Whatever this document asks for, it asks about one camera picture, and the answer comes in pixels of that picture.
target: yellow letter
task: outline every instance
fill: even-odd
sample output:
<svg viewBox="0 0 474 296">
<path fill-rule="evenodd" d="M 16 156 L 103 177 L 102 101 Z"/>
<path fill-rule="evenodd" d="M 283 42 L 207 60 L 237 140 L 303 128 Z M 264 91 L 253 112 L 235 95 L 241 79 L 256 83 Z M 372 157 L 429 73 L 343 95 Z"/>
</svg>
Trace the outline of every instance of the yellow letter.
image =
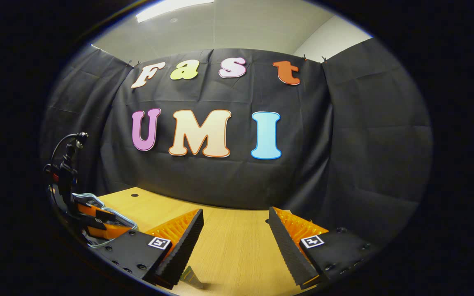
<svg viewBox="0 0 474 296">
<path fill-rule="evenodd" d="M 197 68 L 199 67 L 198 60 L 185 60 L 184 62 L 179 62 L 177 69 L 171 72 L 171 79 L 192 79 L 197 76 Z"/>
<path fill-rule="evenodd" d="M 165 64 L 166 64 L 166 62 L 159 62 L 158 64 L 143 67 L 139 78 L 137 79 L 137 81 L 135 81 L 135 83 L 133 83 L 131 88 L 139 88 L 140 86 L 144 86 L 145 85 L 145 79 L 146 78 L 147 79 L 153 78 L 153 76 L 156 73 L 156 69 L 157 68 L 162 69 L 165 66 Z"/>
<path fill-rule="evenodd" d="M 177 120 L 177 127 L 169 153 L 175 156 L 186 155 L 188 153 L 184 146 L 184 137 L 186 137 L 191 153 L 196 155 L 207 138 L 206 148 L 202 150 L 205 156 L 227 157 L 230 155 L 230 150 L 226 147 L 226 123 L 231 116 L 232 113 L 228 110 L 213 110 L 208 114 L 202 126 L 199 126 L 191 110 L 173 113 L 173 117 Z"/>
</svg>

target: pink letter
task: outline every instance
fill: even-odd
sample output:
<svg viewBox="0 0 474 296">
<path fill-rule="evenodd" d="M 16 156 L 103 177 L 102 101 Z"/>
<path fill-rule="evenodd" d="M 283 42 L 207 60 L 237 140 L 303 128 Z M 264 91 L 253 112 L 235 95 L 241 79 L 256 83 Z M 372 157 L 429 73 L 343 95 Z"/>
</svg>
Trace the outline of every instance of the pink letter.
<svg viewBox="0 0 474 296">
<path fill-rule="evenodd" d="M 235 78 L 241 77 L 246 73 L 244 65 L 246 60 L 244 58 L 227 58 L 221 62 L 221 70 L 218 70 L 218 74 L 222 78 Z"/>
<path fill-rule="evenodd" d="M 147 116 L 149 116 L 149 135 L 147 135 L 147 140 L 142 140 L 140 136 L 142 118 L 144 116 L 144 111 L 136 111 L 133 113 L 133 144 L 138 150 L 147 151 L 153 148 L 155 145 L 156 139 L 156 118 L 160 115 L 160 109 L 154 108 L 147 111 Z"/>
</svg>

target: black fabric backdrop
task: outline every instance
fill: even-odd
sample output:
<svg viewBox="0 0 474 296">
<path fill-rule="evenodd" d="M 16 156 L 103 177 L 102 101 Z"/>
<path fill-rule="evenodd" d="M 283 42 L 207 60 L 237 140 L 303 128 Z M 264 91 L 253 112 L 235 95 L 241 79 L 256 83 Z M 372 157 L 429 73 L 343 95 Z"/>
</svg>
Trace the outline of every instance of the black fabric backdrop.
<svg viewBox="0 0 474 296">
<path fill-rule="evenodd" d="M 246 60 L 246 74 L 220 78 L 222 60 L 237 57 Z M 175 66 L 190 59 L 200 61 L 199 74 L 170 79 Z M 299 68 L 294 76 L 300 85 L 278 79 L 272 63 L 279 60 Z M 130 88 L 142 67 L 157 62 L 166 66 L 144 86 Z M 90 46 L 66 73 L 47 109 L 42 157 L 48 159 L 64 135 L 90 133 L 78 163 L 81 192 L 102 195 L 141 187 L 227 208 L 278 206 L 384 244 L 412 215 L 429 176 L 432 140 L 423 99 L 400 63 L 375 39 L 322 64 L 268 51 L 207 49 L 132 68 Z M 131 115 L 152 108 L 162 109 L 156 144 L 139 151 L 131 140 Z M 170 155 L 173 113 L 180 109 L 191 109 L 199 124 L 213 109 L 231 111 L 226 128 L 230 155 L 192 155 L 187 145 L 185 156 Z M 251 116 L 257 111 L 281 116 L 278 159 L 250 154 L 256 146 Z M 143 139 L 147 124 L 145 116 Z"/>
</svg>

